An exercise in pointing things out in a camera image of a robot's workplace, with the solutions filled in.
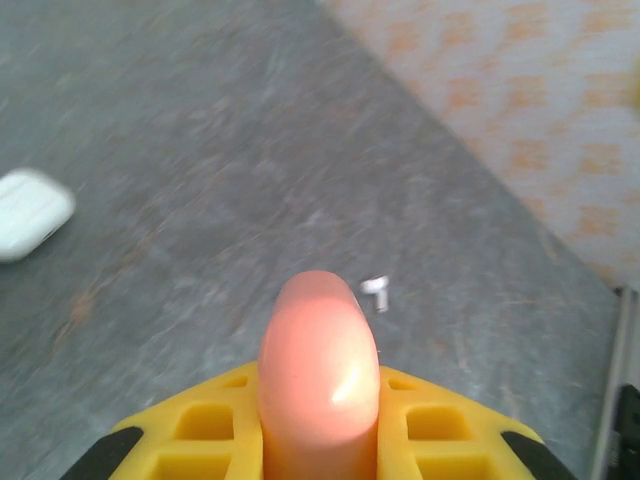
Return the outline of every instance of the gray countertop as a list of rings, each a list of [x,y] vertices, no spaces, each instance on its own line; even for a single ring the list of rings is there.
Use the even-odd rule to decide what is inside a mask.
[[[0,267],[3,478],[252,360],[297,272],[359,297],[381,363],[535,428],[584,477],[618,301],[308,0],[9,0],[0,167],[73,220]]]

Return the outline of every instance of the patterned wallpaper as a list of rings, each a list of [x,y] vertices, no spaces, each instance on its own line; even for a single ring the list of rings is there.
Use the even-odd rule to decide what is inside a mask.
[[[640,0],[321,1],[585,262],[640,281]]]

